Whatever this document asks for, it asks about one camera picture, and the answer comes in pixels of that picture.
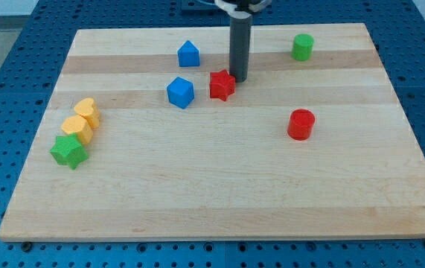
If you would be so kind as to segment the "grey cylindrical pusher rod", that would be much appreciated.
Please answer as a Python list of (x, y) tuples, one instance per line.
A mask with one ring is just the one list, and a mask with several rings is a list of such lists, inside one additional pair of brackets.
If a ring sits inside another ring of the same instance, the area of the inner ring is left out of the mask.
[(242, 83), (248, 76), (252, 15), (245, 11), (234, 11), (229, 17), (229, 73), (237, 83)]

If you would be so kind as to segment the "white tool mount ring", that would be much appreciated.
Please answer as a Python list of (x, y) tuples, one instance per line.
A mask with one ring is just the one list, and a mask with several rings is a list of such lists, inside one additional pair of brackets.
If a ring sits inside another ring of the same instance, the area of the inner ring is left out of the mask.
[(272, 0), (214, 0), (214, 4), (227, 13), (259, 13), (272, 3)]

